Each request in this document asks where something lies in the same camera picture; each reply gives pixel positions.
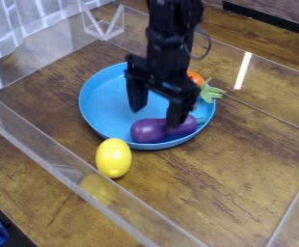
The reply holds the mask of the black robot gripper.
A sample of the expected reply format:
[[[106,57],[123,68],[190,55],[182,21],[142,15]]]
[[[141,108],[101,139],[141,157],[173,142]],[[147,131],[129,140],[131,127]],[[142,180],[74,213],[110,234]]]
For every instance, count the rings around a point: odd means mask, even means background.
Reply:
[[[175,129],[185,123],[201,93],[187,75],[194,32],[166,34],[149,28],[146,35],[146,56],[126,57],[130,107],[138,112],[147,105],[149,91],[154,90],[169,99],[167,128]]]

